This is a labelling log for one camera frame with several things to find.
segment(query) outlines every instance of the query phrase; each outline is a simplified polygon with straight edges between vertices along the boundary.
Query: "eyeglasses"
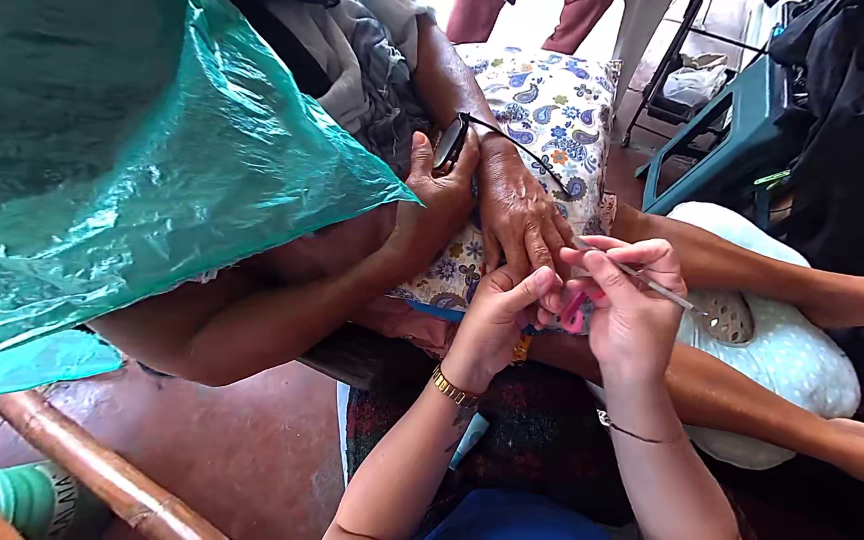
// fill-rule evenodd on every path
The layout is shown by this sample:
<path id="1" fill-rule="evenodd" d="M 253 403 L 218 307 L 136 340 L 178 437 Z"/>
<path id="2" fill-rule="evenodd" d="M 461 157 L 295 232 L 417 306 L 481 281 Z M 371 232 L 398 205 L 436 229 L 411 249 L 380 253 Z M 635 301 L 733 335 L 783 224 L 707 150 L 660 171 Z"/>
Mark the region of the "eyeglasses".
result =
<path id="1" fill-rule="evenodd" d="M 455 120 L 448 126 L 448 129 L 445 130 L 441 135 L 441 138 L 438 140 L 438 146 L 435 148 L 435 154 L 432 161 L 432 166 L 434 168 L 442 169 L 448 162 L 455 162 L 459 159 L 459 154 L 462 153 L 462 147 L 466 144 L 466 133 L 469 131 L 469 125 L 473 122 L 480 126 L 485 126 L 489 130 L 511 141 L 515 146 L 521 148 L 526 154 L 535 160 L 541 168 L 545 169 L 545 172 L 549 173 L 549 176 L 552 177 L 552 180 L 555 181 L 558 188 L 565 194 L 565 197 L 571 198 L 569 190 L 566 189 L 562 183 L 562 176 L 553 171 L 552 167 L 550 167 L 548 163 L 530 152 L 528 148 L 522 146 L 519 141 L 516 141 L 502 132 L 501 129 L 479 120 L 467 112 L 459 112 Z"/>

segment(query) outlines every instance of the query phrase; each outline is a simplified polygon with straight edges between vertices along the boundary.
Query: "blue shirt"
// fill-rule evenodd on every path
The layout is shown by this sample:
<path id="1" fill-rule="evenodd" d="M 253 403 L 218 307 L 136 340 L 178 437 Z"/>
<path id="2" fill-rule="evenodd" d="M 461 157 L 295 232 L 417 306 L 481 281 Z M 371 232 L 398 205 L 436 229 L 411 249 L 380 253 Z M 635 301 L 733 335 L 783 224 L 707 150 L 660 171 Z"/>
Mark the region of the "blue shirt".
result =
<path id="1" fill-rule="evenodd" d="M 425 540 L 609 540 L 604 528 L 547 497 L 520 491 L 469 493 Z"/>

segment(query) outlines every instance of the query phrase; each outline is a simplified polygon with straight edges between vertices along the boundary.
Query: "green plastic sheet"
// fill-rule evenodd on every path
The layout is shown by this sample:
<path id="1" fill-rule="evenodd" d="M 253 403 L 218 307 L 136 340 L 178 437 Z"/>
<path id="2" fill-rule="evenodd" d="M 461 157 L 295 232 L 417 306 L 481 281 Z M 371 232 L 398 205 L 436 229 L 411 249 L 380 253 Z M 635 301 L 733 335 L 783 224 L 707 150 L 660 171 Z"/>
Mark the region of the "green plastic sheet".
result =
<path id="1" fill-rule="evenodd" d="M 66 329 L 0 352 L 0 394 L 74 381 L 122 366 L 118 350 L 93 333 Z"/>
<path id="2" fill-rule="evenodd" d="M 0 352 L 397 200 L 227 0 L 0 0 Z"/>

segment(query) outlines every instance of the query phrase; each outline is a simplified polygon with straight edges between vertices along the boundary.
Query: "hand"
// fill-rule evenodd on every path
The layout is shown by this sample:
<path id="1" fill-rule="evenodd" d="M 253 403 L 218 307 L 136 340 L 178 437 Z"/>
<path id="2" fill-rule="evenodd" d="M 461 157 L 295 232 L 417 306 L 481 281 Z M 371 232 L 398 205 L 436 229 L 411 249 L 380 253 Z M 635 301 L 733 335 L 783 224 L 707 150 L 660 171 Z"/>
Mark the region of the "hand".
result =
<path id="1" fill-rule="evenodd" d="M 425 207 L 399 202 L 395 228 L 385 245 L 394 252 L 403 281 L 425 272 L 436 254 L 469 222 L 475 205 L 472 178 L 478 162 L 478 137 L 470 130 L 452 171 L 437 177 L 432 172 L 428 137 L 418 131 L 412 135 L 412 171 L 405 184 Z"/>
<path id="2" fill-rule="evenodd" d="M 462 390 L 484 392 L 512 362 L 512 350 L 528 324 L 524 310 L 556 285 L 555 272 L 546 266 L 539 266 L 518 285 L 508 266 L 482 277 L 441 362 L 445 378 Z"/>
<path id="3" fill-rule="evenodd" d="M 569 267 L 559 259 L 559 250 L 570 243 L 572 228 L 522 162 L 516 147 L 497 138 L 485 139 L 489 146 L 483 146 L 478 170 L 486 272 L 498 267 L 504 252 L 506 263 L 519 279 L 540 266 L 553 268 L 567 279 Z M 564 307 L 558 287 L 541 305 L 552 313 Z"/>
<path id="4" fill-rule="evenodd" d="M 595 309 L 588 345 L 609 381 L 661 382 L 682 320 L 682 308 L 624 273 L 612 261 L 644 267 L 643 276 L 685 297 L 679 260 L 666 240 L 629 244 L 608 236 L 583 236 L 607 251 L 561 250 L 563 261 L 581 266 L 589 276 L 570 279 L 567 290 L 582 290 Z"/>

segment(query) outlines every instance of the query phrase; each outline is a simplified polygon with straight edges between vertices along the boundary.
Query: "floral cushion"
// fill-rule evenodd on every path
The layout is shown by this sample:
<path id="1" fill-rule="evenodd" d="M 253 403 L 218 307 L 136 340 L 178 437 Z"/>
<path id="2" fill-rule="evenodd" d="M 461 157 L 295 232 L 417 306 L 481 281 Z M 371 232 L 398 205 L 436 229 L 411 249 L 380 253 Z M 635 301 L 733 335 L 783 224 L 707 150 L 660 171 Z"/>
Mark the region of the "floral cushion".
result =
<path id="1" fill-rule="evenodd" d="M 528 153 L 519 151 L 558 212 L 579 235 L 604 235 L 615 215 L 605 192 L 618 63 L 606 64 L 519 47 L 456 47 L 498 120 L 499 128 L 561 175 L 569 196 Z M 464 312 L 485 264 L 478 213 L 428 271 L 387 294 L 439 310 Z"/>

